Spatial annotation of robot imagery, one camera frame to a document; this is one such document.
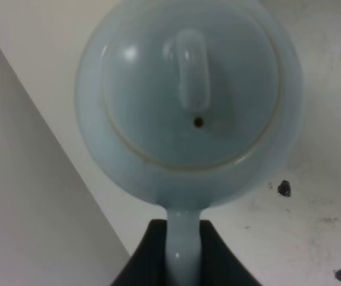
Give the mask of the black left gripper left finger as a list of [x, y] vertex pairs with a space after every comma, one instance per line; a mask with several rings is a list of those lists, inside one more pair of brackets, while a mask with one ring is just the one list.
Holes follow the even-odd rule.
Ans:
[[150, 221], [146, 232], [112, 286], [159, 286], [166, 284], [165, 240], [167, 221]]

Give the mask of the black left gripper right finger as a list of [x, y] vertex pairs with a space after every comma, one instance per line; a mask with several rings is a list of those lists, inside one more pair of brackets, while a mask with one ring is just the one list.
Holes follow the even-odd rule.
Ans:
[[261, 285], [226, 246], [210, 221], [201, 221], [200, 235], [202, 243], [201, 285]]

